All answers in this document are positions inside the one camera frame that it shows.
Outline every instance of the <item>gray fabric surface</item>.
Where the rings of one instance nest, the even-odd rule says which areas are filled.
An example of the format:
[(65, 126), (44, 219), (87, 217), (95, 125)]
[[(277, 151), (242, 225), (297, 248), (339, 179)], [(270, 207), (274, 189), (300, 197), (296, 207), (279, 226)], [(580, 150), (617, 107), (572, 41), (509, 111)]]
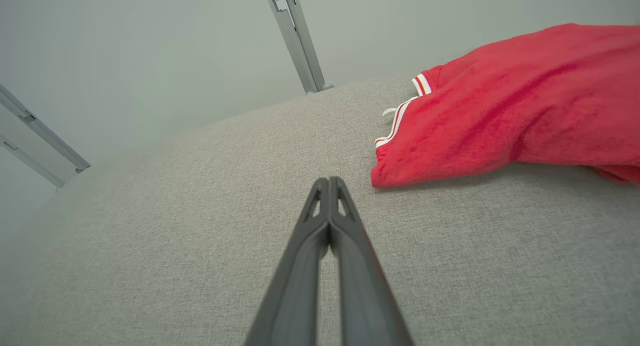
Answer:
[[(408, 77), (349, 84), (89, 168), (0, 248), (0, 343), (239, 344), (313, 181), (349, 186), (416, 344), (640, 342), (640, 188), (513, 164), (370, 185)], [(339, 343), (336, 260), (320, 341)]]

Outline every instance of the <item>red fabric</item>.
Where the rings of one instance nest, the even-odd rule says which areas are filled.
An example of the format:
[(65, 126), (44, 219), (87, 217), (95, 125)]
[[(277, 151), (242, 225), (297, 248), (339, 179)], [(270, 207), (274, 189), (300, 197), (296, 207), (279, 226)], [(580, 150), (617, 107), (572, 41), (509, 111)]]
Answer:
[(512, 161), (589, 165), (640, 184), (640, 27), (560, 25), (422, 74), (432, 92), (376, 142), (374, 187)]

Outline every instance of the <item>metal frame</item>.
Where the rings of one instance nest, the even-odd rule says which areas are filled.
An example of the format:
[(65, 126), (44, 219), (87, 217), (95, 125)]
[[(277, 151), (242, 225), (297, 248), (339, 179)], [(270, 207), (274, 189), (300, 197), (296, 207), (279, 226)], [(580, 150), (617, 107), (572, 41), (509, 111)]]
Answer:
[(246, 346), (317, 343), (320, 259), (329, 246), (338, 258), (342, 343), (413, 344), (347, 186), (331, 177), (313, 184)]
[(84, 158), (78, 154), (71, 146), (67, 145), (60, 137), (58, 137), (51, 129), (49, 129), (41, 120), (39, 120), (31, 111), (25, 107), (7, 88), (0, 84), (0, 104), (3, 104), (11, 113), (20, 118), (32, 131), (44, 139), (64, 158), (69, 159), (76, 167), (76, 172), (80, 173), (91, 166)]
[(304, 92), (309, 94), (333, 88), (322, 75), (300, 0), (269, 0), (269, 4)]
[(65, 183), (61, 179), (57, 178), (53, 173), (49, 172), (35, 159), (31, 158), (18, 146), (14, 145), (14, 143), (9, 142), (7, 138), (0, 136), (0, 145), (5, 147), (9, 152), (11, 152), (11, 154), (18, 157), (18, 159), (23, 161), (23, 163), (29, 166), (29, 168), (31, 168), (35, 172), (38, 172), (42, 177), (46, 178), (46, 180), (54, 184), (55, 187), (62, 188), (65, 185)]

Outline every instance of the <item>gray carpet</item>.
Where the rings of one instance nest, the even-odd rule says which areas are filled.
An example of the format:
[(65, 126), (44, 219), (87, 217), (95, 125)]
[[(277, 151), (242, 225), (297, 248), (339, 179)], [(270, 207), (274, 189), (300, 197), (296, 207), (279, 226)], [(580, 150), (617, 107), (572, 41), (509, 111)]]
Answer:
[[(352, 83), (89, 168), (0, 247), (0, 343), (239, 344), (313, 181), (349, 186), (416, 344), (640, 342), (640, 188), (570, 166), (376, 190), (409, 77)], [(336, 260), (320, 341), (338, 344)]]

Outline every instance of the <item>red garment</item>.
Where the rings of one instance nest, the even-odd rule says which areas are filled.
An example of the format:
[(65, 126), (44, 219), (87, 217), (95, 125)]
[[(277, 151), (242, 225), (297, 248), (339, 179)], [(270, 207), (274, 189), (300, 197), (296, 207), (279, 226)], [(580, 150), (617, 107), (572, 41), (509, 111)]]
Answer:
[(640, 184), (640, 27), (567, 24), (480, 47), (413, 80), (375, 141), (374, 187), (583, 164)]

